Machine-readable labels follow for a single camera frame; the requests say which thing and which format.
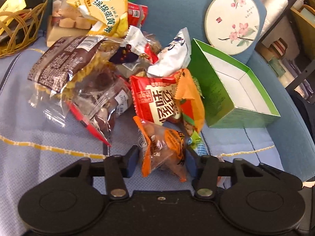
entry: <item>white bottle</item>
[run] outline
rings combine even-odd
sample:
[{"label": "white bottle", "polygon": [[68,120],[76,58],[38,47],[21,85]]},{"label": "white bottle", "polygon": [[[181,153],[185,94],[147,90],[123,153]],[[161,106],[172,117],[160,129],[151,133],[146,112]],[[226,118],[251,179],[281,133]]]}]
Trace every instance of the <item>white bottle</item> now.
[{"label": "white bottle", "polygon": [[304,0],[297,0],[294,5],[293,8],[295,8],[297,11],[303,6],[304,4]]}]

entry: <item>woven basket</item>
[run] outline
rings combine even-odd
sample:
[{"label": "woven basket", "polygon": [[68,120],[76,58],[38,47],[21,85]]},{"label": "woven basket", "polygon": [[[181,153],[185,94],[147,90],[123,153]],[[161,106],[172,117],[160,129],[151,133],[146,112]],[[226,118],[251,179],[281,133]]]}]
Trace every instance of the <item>woven basket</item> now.
[{"label": "woven basket", "polygon": [[[43,0],[43,3],[37,5],[32,10],[20,10],[17,12],[4,11],[0,12],[1,16],[7,16],[4,21],[0,21],[0,29],[4,29],[5,32],[10,36],[10,41],[7,46],[0,46],[0,58],[4,56],[11,56],[16,52],[19,52],[33,43],[38,34],[39,27],[43,20],[43,15],[47,6],[48,0]],[[10,19],[15,19],[19,24],[14,31],[11,31],[7,26],[6,22]],[[26,25],[26,20],[33,18],[29,26]],[[18,33],[18,30],[23,29],[25,38],[24,40],[16,44],[15,37]]]}]

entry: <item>floral coaster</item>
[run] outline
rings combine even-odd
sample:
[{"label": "floral coaster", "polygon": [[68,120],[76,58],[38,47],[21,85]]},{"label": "floral coaster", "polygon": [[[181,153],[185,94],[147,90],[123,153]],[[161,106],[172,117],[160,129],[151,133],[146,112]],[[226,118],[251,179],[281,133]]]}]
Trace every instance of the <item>floral coaster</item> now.
[{"label": "floral coaster", "polygon": [[259,12],[253,0],[213,0],[205,18],[207,39],[228,55],[246,50],[259,30]]}]

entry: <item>screw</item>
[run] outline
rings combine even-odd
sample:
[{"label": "screw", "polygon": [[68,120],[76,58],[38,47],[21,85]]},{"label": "screw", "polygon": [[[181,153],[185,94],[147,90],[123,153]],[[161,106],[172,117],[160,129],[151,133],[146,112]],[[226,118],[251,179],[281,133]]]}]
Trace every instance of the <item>screw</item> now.
[{"label": "screw", "polygon": [[197,193],[201,196],[201,197],[209,197],[213,194],[213,191],[210,190],[210,189],[206,189],[206,188],[202,188],[202,189],[199,189],[197,191]]},{"label": "screw", "polygon": [[126,195],[126,191],[123,189],[114,189],[111,191],[113,197],[123,197]]}]

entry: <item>green box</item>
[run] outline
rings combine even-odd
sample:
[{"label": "green box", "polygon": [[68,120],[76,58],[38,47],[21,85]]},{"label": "green box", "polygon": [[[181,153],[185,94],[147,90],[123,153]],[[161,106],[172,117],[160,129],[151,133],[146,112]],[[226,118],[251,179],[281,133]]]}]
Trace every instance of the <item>green box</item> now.
[{"label": "green box", "polygon": [[253,71],[199,40],[192,40],[191,74],[199,81],[208,126],[260,128],[280,117]]}]

